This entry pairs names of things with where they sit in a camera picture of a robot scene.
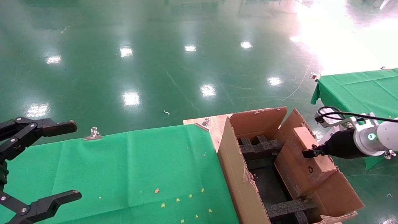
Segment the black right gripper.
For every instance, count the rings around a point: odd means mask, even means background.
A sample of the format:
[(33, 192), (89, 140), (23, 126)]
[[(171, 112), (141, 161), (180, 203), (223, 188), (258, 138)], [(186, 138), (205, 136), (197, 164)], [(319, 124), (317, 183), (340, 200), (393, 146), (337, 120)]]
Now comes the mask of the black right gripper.
[(304, 158), (332, 155), (343, 159), (363, 157), (354, 141), (354, 129), (345, 129), (334, 133), (323, 146), (311, 145), (310, 149), (302, 151)]

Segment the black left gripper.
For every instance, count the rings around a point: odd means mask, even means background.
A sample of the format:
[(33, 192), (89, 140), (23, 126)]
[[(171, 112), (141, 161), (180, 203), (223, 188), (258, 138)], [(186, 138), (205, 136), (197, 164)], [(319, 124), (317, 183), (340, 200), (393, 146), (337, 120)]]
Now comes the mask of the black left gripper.
[[(32, 120), (17, 117), (0, 124), (0, 187), (7, 184), (7, 162), (21, 154), (41, 137), (53, 137), (74, 133), (78, 130), (73, 121), (54, 122), (52, 119)], [(81, 199), (82, 194), (77, 190), (69, 190), (32, 202), (30, 205), (1, 191), (1, 205), (16, 213), (7, 224), (34, 224), (55, 216), (59, 207)]]

